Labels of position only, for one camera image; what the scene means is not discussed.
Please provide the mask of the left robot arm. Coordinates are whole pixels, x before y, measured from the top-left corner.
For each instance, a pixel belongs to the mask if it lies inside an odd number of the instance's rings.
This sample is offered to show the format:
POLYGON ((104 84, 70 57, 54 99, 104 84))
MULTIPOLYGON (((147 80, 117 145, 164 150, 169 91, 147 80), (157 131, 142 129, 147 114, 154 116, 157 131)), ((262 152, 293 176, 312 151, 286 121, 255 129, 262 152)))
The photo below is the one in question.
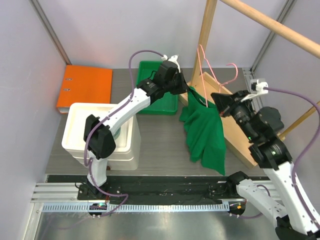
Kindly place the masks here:
POLYGON ((121 126, 166 93, 180 95, 188 90, 178 56, 173 55, 160 64, 152 79, 142 80, 127 98, 109 110, 104 119, 92 114, 86 118, 84 158, 90 157, 87 178, 91 184, 89 194, 93 198, 100 200, 106 195, 108 158, 116 149, 115 135, 121 126))

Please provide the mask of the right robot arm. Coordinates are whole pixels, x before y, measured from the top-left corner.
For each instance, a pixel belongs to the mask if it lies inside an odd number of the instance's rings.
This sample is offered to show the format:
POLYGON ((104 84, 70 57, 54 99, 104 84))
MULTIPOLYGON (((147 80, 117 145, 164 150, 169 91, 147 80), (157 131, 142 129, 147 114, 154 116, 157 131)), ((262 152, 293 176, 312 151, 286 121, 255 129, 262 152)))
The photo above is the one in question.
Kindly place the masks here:
POLYGON ((241 171, 227 178, 226 193, 251 202, 272 223, 280 240, 318 240, 320 215, 301 186, 289 150, 278 137, 284 127, 279 111, 269 106, 254 111, 253 96, 247 90, 212 93, 211 97, 220 116, 232 117, 248 138, 252 158, 270 179, 282 203, 241 171))

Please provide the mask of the green t shirt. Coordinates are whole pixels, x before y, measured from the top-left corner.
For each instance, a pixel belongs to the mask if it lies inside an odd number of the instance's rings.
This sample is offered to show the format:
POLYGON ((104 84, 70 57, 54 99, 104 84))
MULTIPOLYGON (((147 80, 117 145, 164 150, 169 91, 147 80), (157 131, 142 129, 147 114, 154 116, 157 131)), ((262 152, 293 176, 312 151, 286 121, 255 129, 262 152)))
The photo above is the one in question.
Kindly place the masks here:
POLYGON ((179 121, 186 132, 190 160, 224 176, 227 146, 218 109, 194 88, 187 93, 187 99, 188 105, 182 108, 179 121))

